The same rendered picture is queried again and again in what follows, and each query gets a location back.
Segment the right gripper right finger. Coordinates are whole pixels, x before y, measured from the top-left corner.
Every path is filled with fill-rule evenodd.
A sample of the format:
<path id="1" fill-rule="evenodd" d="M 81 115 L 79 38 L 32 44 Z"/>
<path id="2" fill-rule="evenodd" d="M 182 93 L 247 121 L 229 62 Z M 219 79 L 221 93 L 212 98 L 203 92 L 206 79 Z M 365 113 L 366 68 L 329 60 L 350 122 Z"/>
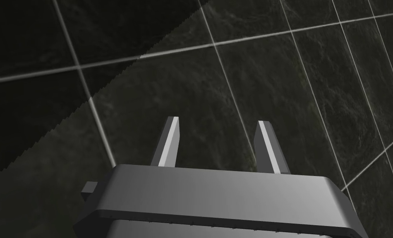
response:
<path id="1" fill-rule="evenodd" d="M 257 121 L 254 135 L 254 153 L 257 172 L 290 174 L 279 141 L 269 121 Z"/>

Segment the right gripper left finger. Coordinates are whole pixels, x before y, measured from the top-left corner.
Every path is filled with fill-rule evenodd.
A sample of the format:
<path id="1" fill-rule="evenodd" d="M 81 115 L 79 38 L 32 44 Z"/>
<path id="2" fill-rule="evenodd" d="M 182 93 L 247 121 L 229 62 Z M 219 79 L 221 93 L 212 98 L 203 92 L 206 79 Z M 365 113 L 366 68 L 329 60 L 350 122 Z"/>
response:
<path id="1" fill-rule="evenodd" d="M 175 167 L 179 141 L 179 117 L 168 117 L 158 140 L 151 166 Z"/>

